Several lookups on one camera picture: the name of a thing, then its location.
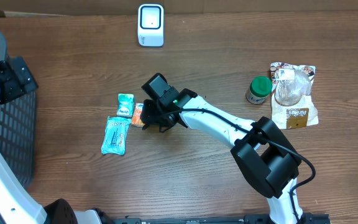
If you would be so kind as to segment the orange tissue pack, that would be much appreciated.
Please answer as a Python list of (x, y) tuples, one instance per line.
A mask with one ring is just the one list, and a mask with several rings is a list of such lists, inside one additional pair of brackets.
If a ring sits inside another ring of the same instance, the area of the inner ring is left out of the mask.
[(142, 122), (140, 115), (142, 113), (143, 110), (143, 103), (136, 103), (135, 104), (135, 109), (134, 109), (134, 114), (132, 116), (132, 120), (131, 120), (131, 125), (136, 126), (136, 127), (143, 127), (144, 123)]

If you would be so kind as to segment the small teal tissue pack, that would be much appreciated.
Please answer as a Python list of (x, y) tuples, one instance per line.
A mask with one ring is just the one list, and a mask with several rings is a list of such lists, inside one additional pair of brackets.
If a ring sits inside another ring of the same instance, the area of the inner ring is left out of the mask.
[(118, 108), (117, 115), (131, 118), (134, 114), (135, 98), (133, 94), (119, 93), (117, 96)]

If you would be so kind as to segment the large teal wipes pack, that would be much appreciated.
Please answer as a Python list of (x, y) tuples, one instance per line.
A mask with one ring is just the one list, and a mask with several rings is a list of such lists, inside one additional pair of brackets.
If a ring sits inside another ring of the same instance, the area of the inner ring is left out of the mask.
[(104, 141), (101, 146), (102, 154), (124, 155), (126, 152), (126, 137), (131, 120), (123, 117), (108, 117)]

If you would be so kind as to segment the green lid white jar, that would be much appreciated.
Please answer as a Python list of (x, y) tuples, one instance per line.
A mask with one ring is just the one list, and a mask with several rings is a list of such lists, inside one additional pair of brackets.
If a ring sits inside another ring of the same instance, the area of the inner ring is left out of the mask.
[(253, 79), (246, 91), (248, 102), (258, 105), (262, 104), (272, 91), (272, 82), (269, 78), (258, 76)]

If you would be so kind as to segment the beige paper bag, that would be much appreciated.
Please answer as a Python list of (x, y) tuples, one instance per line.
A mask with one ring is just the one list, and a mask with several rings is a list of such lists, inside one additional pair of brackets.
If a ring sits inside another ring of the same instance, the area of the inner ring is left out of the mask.
[(285, 62), (270, 64), (272, 120), (280, 129), (296, 129), (319, 123), (312, 102), (316, 67)]

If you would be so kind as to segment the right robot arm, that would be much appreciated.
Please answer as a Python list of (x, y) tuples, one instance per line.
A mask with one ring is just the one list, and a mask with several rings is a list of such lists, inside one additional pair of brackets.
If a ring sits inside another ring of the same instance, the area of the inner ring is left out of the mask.
[(245, 180), (267, 199), (270, 221), (301, 223), (303, 211), (295, 191), (301, 158), (271, 119), (233, 116), (187, 88), (178, 91), (161, 73), (142, 89), (149, 96), (140, 116), (144, 128), (156, 124), (164, 133), (180, 124), (222, 142)]

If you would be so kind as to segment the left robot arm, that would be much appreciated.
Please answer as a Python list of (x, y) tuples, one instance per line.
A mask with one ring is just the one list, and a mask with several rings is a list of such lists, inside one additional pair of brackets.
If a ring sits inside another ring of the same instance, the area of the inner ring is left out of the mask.
[[(24, 60), (0, 60), (0, 105), (38, 88)], [(109, 223), (100, 211), (74, 211), (62, 198), (47, 206), (37, 203), (18, 181), (0, 152), (0, 223)]]

